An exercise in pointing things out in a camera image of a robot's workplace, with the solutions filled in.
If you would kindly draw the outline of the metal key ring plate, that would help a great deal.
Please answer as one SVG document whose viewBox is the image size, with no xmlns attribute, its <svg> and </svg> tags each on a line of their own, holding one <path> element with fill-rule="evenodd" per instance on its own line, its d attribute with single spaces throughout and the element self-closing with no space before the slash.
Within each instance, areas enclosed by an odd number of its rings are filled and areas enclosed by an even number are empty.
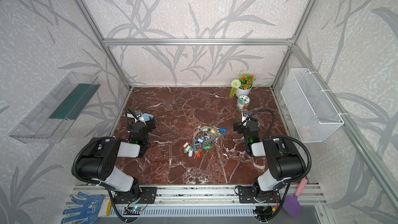
<svg viewBox="0 0 398 224">
<path fill-rule="evenodd" d="M 215 134 L 210 133 L 210 130 L 215 130 Z M 223 137 L 226 133 L 220 132 L 221 128 L 203 126 L 199 127 L 193 134 L 190 141 L 187 141 L 189 145 L 183 148 L 183 153 L 187 154 L 189 158 L 195 157 L 200 159 L 205 146 L 212 146 L 212 148 L 217 144 L 218 140 Z"/>
</svg>

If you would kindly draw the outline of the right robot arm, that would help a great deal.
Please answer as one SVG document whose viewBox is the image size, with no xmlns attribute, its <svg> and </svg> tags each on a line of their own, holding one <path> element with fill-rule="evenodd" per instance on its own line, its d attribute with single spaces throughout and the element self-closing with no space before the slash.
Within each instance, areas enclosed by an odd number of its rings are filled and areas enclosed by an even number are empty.
<svg viewBox="0 0 398 224">
<path fill-rule="evenodd" d="M 268 169 L 253 186 L 238 186 L 240 203 L 264 203 L 280 200 L 279 190 L 285 185 L 306 177 L 312 166 L 308 149 L 297 139 L 274 136 L 259 139 L 259 125 L 250 120 L 236 122 L 233 130 L 245 138 L 245 152 L 253 157 L 265 157 Z"/>
</svg>

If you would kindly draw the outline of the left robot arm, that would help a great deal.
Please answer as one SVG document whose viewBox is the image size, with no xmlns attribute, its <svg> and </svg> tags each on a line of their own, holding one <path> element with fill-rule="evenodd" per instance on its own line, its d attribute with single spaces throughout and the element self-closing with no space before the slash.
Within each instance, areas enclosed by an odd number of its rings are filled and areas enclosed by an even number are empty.
<svg viewBox="0 0 398 224">
<path fill-rule="evenodd" d="M 148 121 L 130 125 L 128 141 L 105 136 L 92 138 L 78 153 L 72 165 L 72 175 L 78 180 L 105 187 L 120 196 L 135 200 L 142 195 L 138 180 L 119 170 L 118 158 L 142 158 L 149 146 L 148 133 L 155 129 L 152 116 Z"/>
</svg>

